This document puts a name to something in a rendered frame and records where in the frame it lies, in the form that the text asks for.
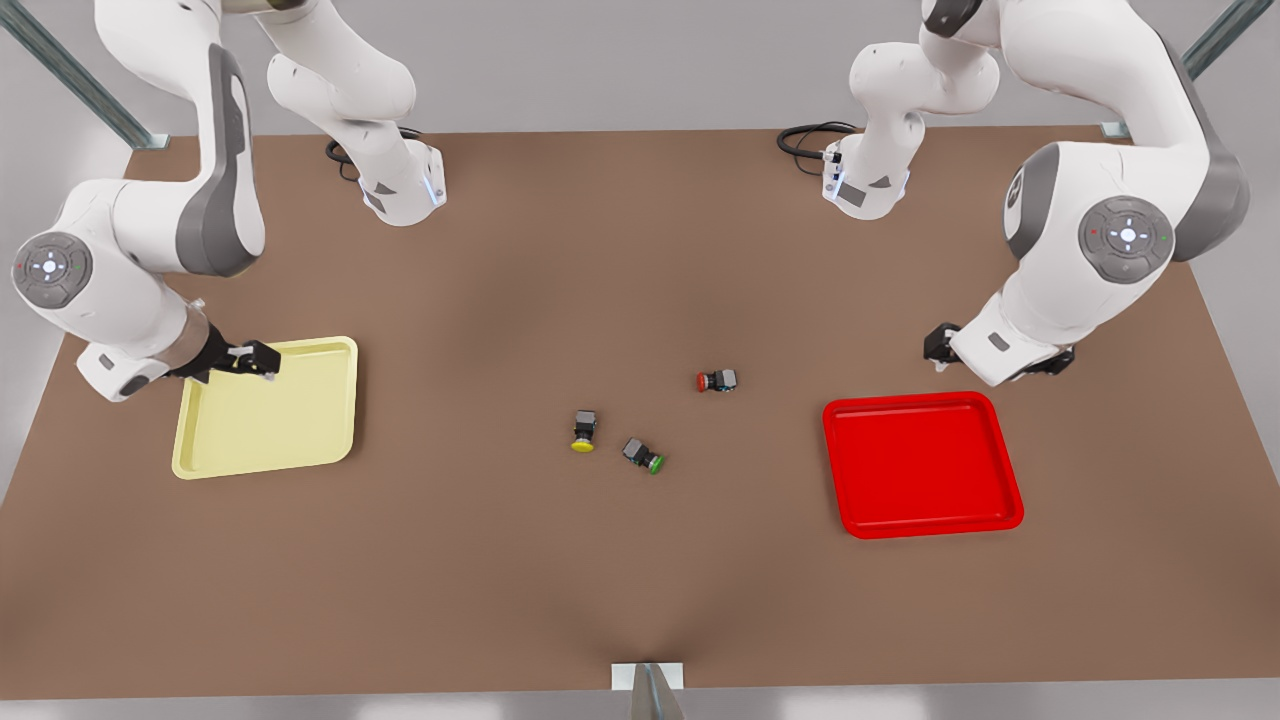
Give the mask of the red tray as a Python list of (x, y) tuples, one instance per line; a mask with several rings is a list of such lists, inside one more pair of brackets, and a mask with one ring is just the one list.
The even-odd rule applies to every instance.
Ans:
[(838, 398), (822, 413), (840, 520), (861, 539), (1010, 530), (1024, 506), (975, 391)]

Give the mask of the yellow tray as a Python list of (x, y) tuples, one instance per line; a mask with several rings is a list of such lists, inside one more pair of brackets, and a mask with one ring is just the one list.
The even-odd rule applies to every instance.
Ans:
[(275, 346), (271, 380), (218, 373), (184, 383), (172, 454), (187, 480), (338, 462), (355, 442), (358, 346), (344, 336)]

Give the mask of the silver frame post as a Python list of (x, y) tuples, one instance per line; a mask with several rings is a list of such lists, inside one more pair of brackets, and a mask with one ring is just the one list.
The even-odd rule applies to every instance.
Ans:
[(0, 0), (0, 27), (132, 150), (166, 149), (170, 137), (137, 120), (20, 0)]
[(611, 665), (611, 689), (628, 692), (628, 720), (686, 720), (675, 693), (684, 688), (682, 662)]
[(1280, 0), (1126, 0), (1172, 46), (1224, 140), (1280, 120)]

